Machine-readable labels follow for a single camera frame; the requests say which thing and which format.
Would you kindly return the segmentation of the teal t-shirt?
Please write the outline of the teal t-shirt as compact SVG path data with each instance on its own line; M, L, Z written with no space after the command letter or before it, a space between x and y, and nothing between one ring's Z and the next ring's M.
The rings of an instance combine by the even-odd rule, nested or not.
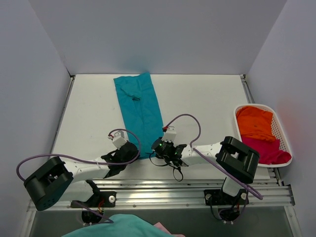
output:
M153 142L163 135L163 121L151 75L121 76L114 79L114 84L125 129L138 137L129 140L136 146L141 143L140 159L147 159L152 153Z

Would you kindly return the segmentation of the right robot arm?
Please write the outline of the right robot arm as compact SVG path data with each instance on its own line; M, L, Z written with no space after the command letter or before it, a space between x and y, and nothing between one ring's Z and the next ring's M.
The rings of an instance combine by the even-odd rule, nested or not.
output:
M152 150L157 158L163 159L176 169L211 164L224 173L227 178L219 192L219 198L223 203L232 203L242 188L256 198L263 199L263 196L250 186L254 180L260 155L232 136L226 136L222 142L201 146L186 144L174 146L172 142L165 142L159 138L152 144Z

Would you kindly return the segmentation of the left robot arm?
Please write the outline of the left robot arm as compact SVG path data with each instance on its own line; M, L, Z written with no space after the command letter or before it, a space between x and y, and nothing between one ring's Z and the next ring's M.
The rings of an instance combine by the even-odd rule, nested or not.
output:
M99 203L100 191L92 179L118 175L139 153L139 149L127 141L92 161L62 161L64 156L54 156L23 181L24 187L38 211L47 210L58 201L79 201L94 207Z

